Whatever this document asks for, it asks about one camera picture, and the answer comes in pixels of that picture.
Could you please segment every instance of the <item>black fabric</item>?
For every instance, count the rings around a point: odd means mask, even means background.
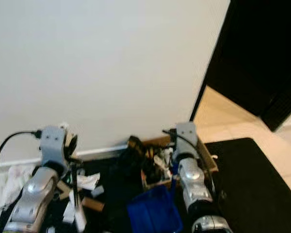
[[[242,138],[206,146],[219,157],[221,210],[234,233],[291,233],[291,190],[257,144]]]

